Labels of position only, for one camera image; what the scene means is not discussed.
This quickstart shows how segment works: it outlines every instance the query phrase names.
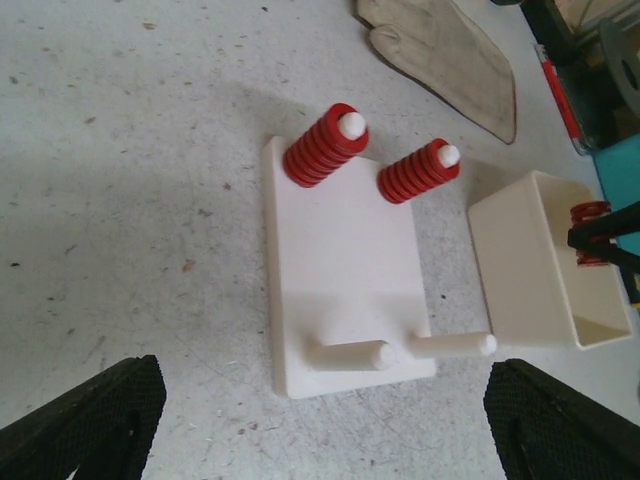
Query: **table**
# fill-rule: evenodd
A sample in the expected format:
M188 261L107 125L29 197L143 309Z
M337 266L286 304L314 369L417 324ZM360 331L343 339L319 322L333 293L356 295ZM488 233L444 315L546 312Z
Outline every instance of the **table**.
M0 425L154 353L168 399L146 479L500 478L482 407L492 359L304 401L271 388L270 135L296 137L344 101L371 125L367 158L436 136L460 147L460 177L413 203L436 334L489 328L470 204L533 168L597 188L520 10L458 3L511 62L511 146L380 62L346 0L3 2ZM640 423L638 347L496 358Z

